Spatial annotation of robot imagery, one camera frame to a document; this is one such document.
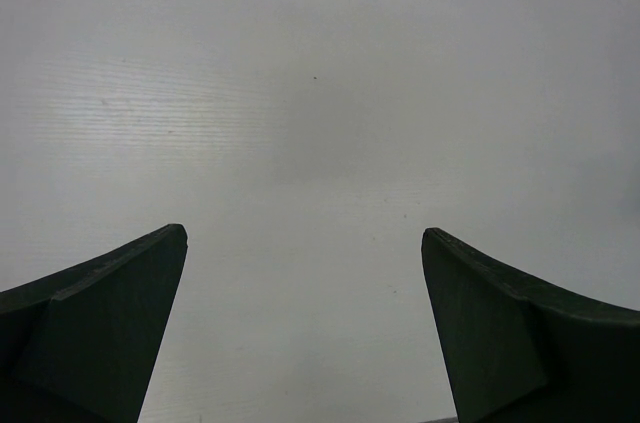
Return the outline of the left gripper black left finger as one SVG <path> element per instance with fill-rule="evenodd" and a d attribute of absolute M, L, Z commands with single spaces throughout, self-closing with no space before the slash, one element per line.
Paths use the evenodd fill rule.
<path fill-rule="evenodd" d="M 3 291 L 2 421 L 137 421 L 187 249 L 168 224 Z"/>

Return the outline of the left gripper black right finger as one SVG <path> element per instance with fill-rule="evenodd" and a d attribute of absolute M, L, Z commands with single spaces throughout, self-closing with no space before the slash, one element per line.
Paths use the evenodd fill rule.
<path fill-rule="evenodd" d="M 461 422 L 636 422 L 639 313 L 429 228 L 422 264 Z"/>

